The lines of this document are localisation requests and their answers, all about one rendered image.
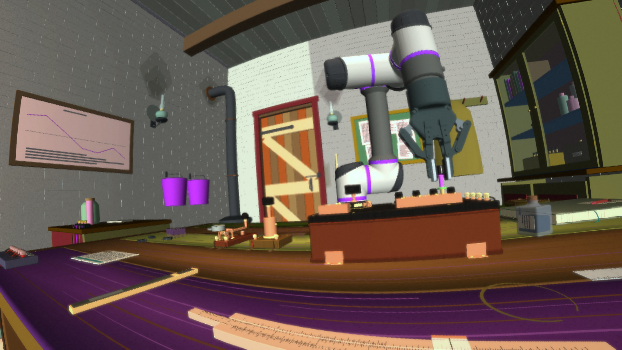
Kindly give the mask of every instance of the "chart line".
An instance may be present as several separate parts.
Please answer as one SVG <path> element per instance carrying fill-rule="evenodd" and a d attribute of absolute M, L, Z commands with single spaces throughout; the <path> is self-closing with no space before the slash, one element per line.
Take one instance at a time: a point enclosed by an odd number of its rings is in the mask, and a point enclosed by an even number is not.
<path fill-rule="evenodd" d="M 28 114 L 28 115 L 34 115 L 34 116 L 37 116 L 37 117 L 47 117 L 52 123 L 54 123 L 54 125 L 56 125 L 59 129 L 61 129 L 61 131 L 64 132 L 65 135 L 67 135 L 71 139 L 71 141 L 73 141 L 76 145 L 78 145 L 78 147 L 80 147 L 81 149 L 83 149 L 85 151 L 89 151 L 91 153 L 103 153 L 103 152 L 106 152 L 106 151 L 113 150 L 113 151 L 117 152 L 119 154 L 119 156 L 121 156 L 121 158 L 125 159 L 125 157 L 119 151 L 117 151 L 114 147 L 97 152 L 97 151 L 86 149 L 86 148 L 80 146 L 80 144 L 76 140 L 74 140 L 73 137 L 71 137 L 71 135 L 69 135 L 63 128 L 61 128 L 60 125 L 56 124 L 56 122 L 54 120 L 52 120 L 52 118 L 50 118 L 49 116 L 47 116 L 45 114 Z"/>

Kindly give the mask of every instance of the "wooden ceiling beam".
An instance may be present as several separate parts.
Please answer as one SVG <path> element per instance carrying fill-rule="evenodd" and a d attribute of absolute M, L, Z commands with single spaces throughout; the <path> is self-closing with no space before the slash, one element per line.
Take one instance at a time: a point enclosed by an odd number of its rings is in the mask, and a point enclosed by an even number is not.
<path fill-rule="evenodd" d="M 184 52 L 194 56 L 260 24 L 326 0 L 255 0 L 184 38 Z"/>

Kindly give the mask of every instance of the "line graph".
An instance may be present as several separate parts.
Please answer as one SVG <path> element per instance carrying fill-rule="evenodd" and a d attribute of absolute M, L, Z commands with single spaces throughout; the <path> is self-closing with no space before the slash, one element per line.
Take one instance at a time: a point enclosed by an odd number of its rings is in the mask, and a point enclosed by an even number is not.
<path fill-rule="evenodd" d="M 14 165 L 131 173 L 133 121 L 21 94 Z"/>
<path fill-rule="evenodd" d="M 37 116 L 37 117 L 47 117 L 52 123 L 54 123 L 54 125 L 58 126 L 58 128 L 61 129 L 61 131 L 64 132 L 65 135 L 67 135 L 71 139 L 71 141 L 75 142 L 75 144 L 78 145 L 78 147 L 80 147 L 81 149 L 83 149 L 85 151 L 89 151 L 89 152 L 92 152 L 92 153 L 103 153 L 103 152 L 106 152 L 106 151 L 113 150 L 113 151 L 117 152 L 121 156 L 121 158 L 125 159 L 125 157 L 119 151 L 117 151 L 114 147 L 97 152 L 97 151 L 86 149 L 86 148 L 80 146 L 80 144 L 78 142 L 76 142 L 76 140 L 74 140 L 74 138 L 71 137 L 71 135 L 69 135 L 63 128 L 61 128 L 60 125 L 56 124 L 56 122 L 52 118 L 50 118 L 49 115 L 46 115 L 46 114 L 28 114 L 28 115 L 34 115 L 34 116 Z"/>

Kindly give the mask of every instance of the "glass cabinet door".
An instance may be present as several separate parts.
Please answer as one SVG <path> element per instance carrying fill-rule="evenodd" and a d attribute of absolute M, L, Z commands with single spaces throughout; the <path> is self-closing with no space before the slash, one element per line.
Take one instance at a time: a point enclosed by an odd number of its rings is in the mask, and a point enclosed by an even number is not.
<path fill-rule="evenodd" d="M 555 23 L 525 50 L 551 167 L 590 160 L 568 57 Z"/>
<path fill-rule="evenodd" d="M 510 140 L 514 172 L 540 168 L 531 111 L 527 102 L 523 77 L 514 61 L 496 79 Z"/>

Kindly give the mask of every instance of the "bulletin board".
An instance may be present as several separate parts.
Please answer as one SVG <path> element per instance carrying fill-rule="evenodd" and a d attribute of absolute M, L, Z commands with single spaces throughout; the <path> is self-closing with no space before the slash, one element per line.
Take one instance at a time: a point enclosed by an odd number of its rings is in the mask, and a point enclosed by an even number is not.
<path fill-rule="evenodd" d="M 402 164 L 425 163 L 425 160 L 415 157 L 408 147 L 397 136 L 400 129 L 408 126 L 410 121 L 410 110 L 398 109 L 389 112 L 389 120 L 391 122 L 391 141 L 393 143 L 393 154 L 398 157 L 398 161 Z M 363 162 L 369 165 L 369 157 L 371 157 L 371 146 L 369 142 L 369 120 L 367 115 L 359 115 L 350 119 L 352 122 L 352 139 L 354 140 L 354 154 L 357 162 Z M 413 139 L 421 149 L 423 143 L 419 135 L 413 130 Z"/>
<path fill-rule="evenodd" d="M 463 121 L 471 121 L 471 130 L 469 130 L 469 135 L 467 136 L 466 142 L 464 143 L 464 147 L 462 148 L 462 152 L 457 153 L 453 156 L 453 164 L 454 164 L 454 176 L 463 176 L 463 175 L 476 175 L 483 174 L 484 167 L 482 165 L 482 157 L 479 149 L 479 142 L 477 140 L 477 132 L 475 131 L 476 125 L 473 123 L 473 116 L 471 115 L 471 111 L 467 107 L 475 107 L 478 105 L 485 105 L 488 103 L 486 97 L 482 96 L 477 98 L 468 98 L 462 100 L 452 100 L 451 101 L 451 109 L 456 114 L 458 119 Z M 399 130 L 408 125 L 410 121 L 410 110 L 408 109 L 399 109 L 395 111 L 389 112 L 389 119 L 391 121 L 391 139 L 393 141 L 393 154 L 398 156 L 398 160 L 402 164 L 411 164 L 411 163 L 425 163 L 424 159 L 415 157 L 408 147 L 404 145 L 401 139 L 398 141 L 397 133 Z M 365 165 L 369 165 L 367 154 L 369 152 L 371 156 L 371 148 L 369 146 L 369 122 L 367 119 L 367 115 L 360 115 L 351 118 L 352 122 L 352 139 L 354 140 L 354 153 L 356 155 L 356 161 L 362 162 Z M 452 128 L 449 133 L 449 138 L 451 139 L 452 144 L 456 140 L 456 136 L 458 132 L 456 128 Z M 424 145 L 422 140 L 419 138 L 419 135 L 413 130 L 413 139 L 419 147 L 423 150 Z M 434 141 L 434 158 L 436 160 L 436 164 L 441 164 L 442 162 L 442 154 L 440 147 L 438 145 L 438 141 Z"/>

